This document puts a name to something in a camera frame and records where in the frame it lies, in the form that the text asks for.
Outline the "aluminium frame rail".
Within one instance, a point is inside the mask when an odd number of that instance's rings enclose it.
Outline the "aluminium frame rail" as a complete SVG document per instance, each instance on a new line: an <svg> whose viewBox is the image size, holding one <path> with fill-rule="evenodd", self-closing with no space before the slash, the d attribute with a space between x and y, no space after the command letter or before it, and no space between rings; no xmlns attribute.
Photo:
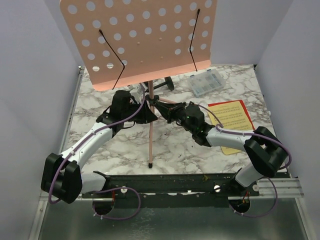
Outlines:
<svg viewBox="0 0 320 240"><path fill-rule="evenodd" d="M272 182L264 178L256 183L259 198L273 199L276 196L274 187L276 188L279 199L296 199L304 197L299 178L272 178L271 181Z"/></svg>

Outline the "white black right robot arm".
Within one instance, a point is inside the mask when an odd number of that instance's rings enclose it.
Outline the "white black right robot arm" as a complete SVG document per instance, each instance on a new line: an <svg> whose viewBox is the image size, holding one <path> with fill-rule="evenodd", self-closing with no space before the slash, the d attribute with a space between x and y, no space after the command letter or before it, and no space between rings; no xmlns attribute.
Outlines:
<svg viewBox="0 0 320 240"><path fill-rule="evenodd" d="M211 125L205 121L203 106L190 102L166 103L155 101L154 107L167 123L176 122L191 133L200 146L227 147L245 152L250 163L241 168L230 181L230 191L241 196L255 181L272 178L292 162L289 150L266 128L240 131L224 129L221 123Z"/></svg>

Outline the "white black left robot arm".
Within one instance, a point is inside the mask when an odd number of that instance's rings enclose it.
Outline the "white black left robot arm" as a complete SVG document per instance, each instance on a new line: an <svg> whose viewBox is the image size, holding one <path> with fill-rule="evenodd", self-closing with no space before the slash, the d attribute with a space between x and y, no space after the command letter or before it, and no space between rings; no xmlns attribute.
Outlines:
<svg viewBox="0 0 320 240"><path fill-rule="evenodd" d="M46 158L40 188L50 197L68 204L78 195L90 192L101 198L107 197L111 191L108 177L98 171L83 174L82 168L102 145L125 128L126 122L149 124L158 119L148 106L149 99L150 96L144 94L139 103L129 91L116 91L111 105L76 144Z"/></svg>

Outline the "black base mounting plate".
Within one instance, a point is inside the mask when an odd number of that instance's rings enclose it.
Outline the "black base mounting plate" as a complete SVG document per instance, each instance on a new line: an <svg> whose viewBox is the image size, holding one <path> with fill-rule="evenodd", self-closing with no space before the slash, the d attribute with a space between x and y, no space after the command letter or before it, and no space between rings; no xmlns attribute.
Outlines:
<svg viewBox="0 0 320 240"><path fill-rule="evenodd" d="M230 187L234 175L218 174L152 174L113 175L107 177L104 192L87 192L81 196L92 199L99 211L111 206L118 209L141 208L227 208L231 201L248 205L259 197L257 181L244 189ZM274 179L287 179L286 173Z"/></svg>

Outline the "clear plastic compartment box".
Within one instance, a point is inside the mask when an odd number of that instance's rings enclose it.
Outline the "clear plastic compartment box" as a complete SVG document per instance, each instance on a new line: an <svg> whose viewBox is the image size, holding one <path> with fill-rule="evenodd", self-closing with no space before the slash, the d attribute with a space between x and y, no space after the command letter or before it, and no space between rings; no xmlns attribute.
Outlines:
<svg viewBox="0 0 320 240"><path fill-rule="evenodd" d="M226 85L226 80L216 69L208 69L187 77L187 83L195 97L199 98L207 93L222 90Z"/></svg>

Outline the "pink perforated music stand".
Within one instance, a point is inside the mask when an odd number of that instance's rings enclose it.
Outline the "pink perforated music stand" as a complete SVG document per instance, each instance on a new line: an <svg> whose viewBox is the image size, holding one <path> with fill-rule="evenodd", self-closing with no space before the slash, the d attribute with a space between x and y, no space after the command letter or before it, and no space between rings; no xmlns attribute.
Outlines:
<svg viewBox="0 0 320 240"><path fill-rule="evenodd" d="M96 91L208 68L215 0L62 0Z"/></svg>

